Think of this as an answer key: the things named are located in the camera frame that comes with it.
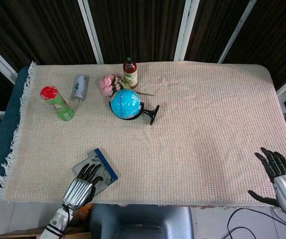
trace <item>white tassel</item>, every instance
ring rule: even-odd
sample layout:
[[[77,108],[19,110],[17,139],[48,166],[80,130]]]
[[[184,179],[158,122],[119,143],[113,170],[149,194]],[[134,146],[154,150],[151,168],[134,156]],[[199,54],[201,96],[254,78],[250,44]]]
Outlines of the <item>white tassel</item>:
[[[23,86],[23,94],[20,98],[20,110],[19,110],[19,114],[20,114],[20,123],[22,122],[22,119],[24,119],[24,116],[26,114],[26,101],[28,99],[28,96],[30,95],[30,91],[31,88],[30,86],[30,82],[34,80],[34,75],[35,75],[35,66],[37,64],[35,62],[31,62],[30,67],[28,69],[28,77],[26,82],[24,83]],[[13,149],[15,147],[18,146],[19,144],[19,138],[22,134],[22,129],[20,127],[20,123],[17,126],[17,129],[13,132],[13,140],[11,142],[10,145],[10,149],[11,152],[8,154],[8,156],[5,158],[6,159],[6,163],[2,163],[1,166],[4,168],[5,171],[5,175],[1,176],[0,175],[0,200],[6,200],[5,199],[5,187],[7,185],[8,182],[8,178],[11,176],[12,174],[12,165],[15,164],[15,159],[14,159],[14,152]]]

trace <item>globe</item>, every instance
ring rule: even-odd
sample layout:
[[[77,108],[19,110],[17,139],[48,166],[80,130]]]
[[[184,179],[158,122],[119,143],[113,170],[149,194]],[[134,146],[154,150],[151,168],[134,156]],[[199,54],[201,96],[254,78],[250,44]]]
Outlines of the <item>globe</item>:
[[[135,91],[123,89],[114,94],[110,106],[117,117],[130,119],[140,113],[141,99]]]

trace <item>red cap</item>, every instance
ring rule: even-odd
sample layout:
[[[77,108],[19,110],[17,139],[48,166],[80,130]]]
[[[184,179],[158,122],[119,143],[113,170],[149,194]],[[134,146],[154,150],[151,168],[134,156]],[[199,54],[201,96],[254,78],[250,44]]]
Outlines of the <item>red cap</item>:
[[[44,100],[51,100],[57,97],[59,91],[55,86],[46,86],[40,92],[41,98]]]

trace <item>robotic hand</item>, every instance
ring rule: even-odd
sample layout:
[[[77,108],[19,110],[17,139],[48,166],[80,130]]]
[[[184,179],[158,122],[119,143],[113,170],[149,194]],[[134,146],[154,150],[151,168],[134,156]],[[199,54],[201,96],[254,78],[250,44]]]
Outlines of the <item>robotic hand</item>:
[[[261,148],[261,151],[266,158],[259,153],[255,153],[255,156],[262,162],[270,181],[273,183],[276,199],[264,198],[251,190],[248,193],[259,202],[281,207],[286,213],[286,159],[278,152],[271,152],[265,148]]]
[[[49,222],[40,239],[60,239],[73,217],[73,211],[92,201],[95,195],[95,184],[103,181],[102,177],[94,178],[101,164],[86,164],[72,181],[63,197],[62,208],[58,209]]]

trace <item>black globe stand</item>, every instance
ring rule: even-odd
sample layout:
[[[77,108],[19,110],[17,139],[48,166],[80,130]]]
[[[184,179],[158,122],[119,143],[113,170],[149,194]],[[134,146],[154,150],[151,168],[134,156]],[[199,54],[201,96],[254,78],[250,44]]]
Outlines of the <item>black globe stand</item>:
[[[108,102],[108,104],[109,104],[109,108],[110,108],[111,111],[113,112],[112,107],[111,107],[111,102]],[[159,105],[157,105],[156,108],[155,108],[153,111],[145,110],[145,109],[144,109],[144,103],[143,103],[143,102],[141,102],[140,105],[141,105],[141,110],[139,111],[139,113],[138,113],[137,115],[135,115],[135,116],[132,117],[132,118],[123,119],[123,118],[121,118],[121,117],[118,117],[114,112],[113,112],[113,114],[114,114],[116,117],[118,117],[118,118],[120,118],[120,119],[122,119],[122,120],[134,120],[134,119],[138,118],[142,113],[145,113],[145,114],[147,114],[147,115],[149,116],[149,118],[151,119],[151,121],[149,122],[149,125],[152,125],[153,122],[154,122],[154,120],[155,120],[156,114],[157,114],[157,112],[158,112]]]

